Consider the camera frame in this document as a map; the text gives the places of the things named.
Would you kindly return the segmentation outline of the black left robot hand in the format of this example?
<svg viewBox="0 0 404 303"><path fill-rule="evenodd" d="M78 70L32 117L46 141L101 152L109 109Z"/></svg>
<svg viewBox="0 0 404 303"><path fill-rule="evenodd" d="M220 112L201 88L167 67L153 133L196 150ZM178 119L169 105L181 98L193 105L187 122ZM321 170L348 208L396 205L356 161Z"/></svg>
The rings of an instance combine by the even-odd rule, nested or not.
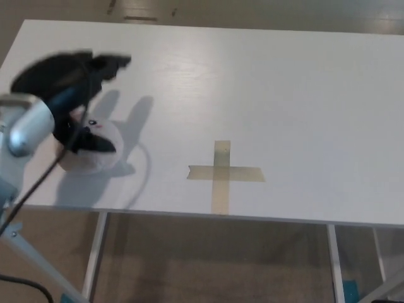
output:
<svg viewBox="0 0 404 303"><path fill-rule="evenodd" d="M23 70L12 82L10 92L37 98L11 127L9 149L16 156L33 153L49 135L67 150L114 153L114 144L93 133L82 117L71 113L87 107L101 91L104 81L113 80L128 66L131 56L90 51L58 53Z"/></svg>

